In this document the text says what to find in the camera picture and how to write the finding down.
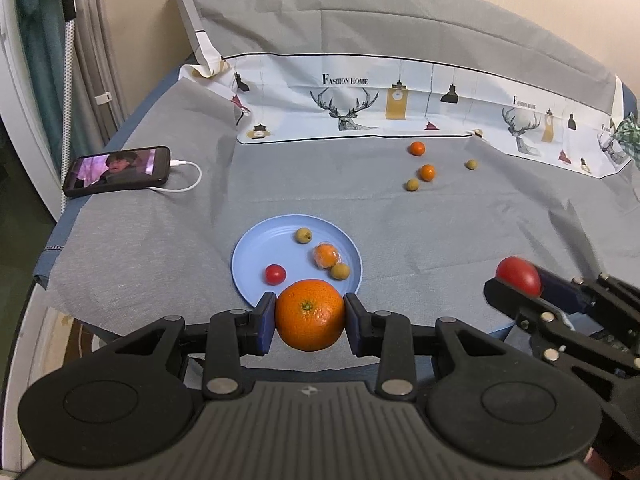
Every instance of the green floor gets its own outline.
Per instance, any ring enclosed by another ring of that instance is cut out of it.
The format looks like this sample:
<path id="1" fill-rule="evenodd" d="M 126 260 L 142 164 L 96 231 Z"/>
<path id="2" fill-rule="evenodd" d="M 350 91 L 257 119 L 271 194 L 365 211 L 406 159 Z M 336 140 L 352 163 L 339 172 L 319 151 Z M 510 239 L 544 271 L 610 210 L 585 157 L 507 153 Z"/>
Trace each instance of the green floor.
<path id="1" fill-rule="evenodd" d="M 0 380 L 31 288 L 33 267 L 53 225 L 0 122 Z"/>

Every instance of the person on phone screen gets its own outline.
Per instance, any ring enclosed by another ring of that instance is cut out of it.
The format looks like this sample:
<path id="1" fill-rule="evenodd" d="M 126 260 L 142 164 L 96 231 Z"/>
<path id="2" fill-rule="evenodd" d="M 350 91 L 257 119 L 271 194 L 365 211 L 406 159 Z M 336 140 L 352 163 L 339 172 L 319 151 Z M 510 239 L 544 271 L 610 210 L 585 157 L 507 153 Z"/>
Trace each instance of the person on phone screen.
<path id="1" fill-rule="evenodd" d="M 101 174 L 100 178 L 92 183 L 92 186 L 151 180 L 150 175 L 138 171 L 135 165 L 137 160 L 138 154 L 136 152 L 111 153 L 105 161 L 105 165 L 109 169 Z"/>

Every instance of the green checkered cloth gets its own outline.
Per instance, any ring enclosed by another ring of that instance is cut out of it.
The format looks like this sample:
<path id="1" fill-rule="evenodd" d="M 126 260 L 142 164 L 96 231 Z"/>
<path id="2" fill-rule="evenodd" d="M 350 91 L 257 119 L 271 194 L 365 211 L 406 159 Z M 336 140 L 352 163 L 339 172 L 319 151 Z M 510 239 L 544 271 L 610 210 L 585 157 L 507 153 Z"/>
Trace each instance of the green checkered cloth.
<path id="1" fill-rule="evenodd" d="M 617 127 L 613 138 L 635 162 L 640 170 L 640 125 L 633 114 L 629 114 Z"/>

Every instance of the white charging cable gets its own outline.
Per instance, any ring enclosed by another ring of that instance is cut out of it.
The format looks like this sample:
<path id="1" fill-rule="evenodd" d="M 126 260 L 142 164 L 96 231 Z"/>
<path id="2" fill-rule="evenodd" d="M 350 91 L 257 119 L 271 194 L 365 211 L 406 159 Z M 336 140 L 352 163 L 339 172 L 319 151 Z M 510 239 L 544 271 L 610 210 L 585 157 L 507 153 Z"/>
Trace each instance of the white charging cable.
<path id="1" fill-rule="evenodd" d="M 191 191 L 202 180 L 202 170 L 200 169 L 200 166 L 198 166 L 195 162 L 191 162 L 190 160 L 172 160 L 169 163 L 169 166 L 171 168 L 175 168 L 176 166 L 184 166 L 186 164 L 188 164 L 189 166 L 193 166 L 194 168 L 196 168 L 196 170 L 198 170 L 198 179 L 194 184 L 191 184 L 189 187 L 185 187 L 184 189 L 165 189 L 164 187 L 148 187 L 147 189 L 162 191 L 164 193 L 184 193 L 185 191 Z"/>

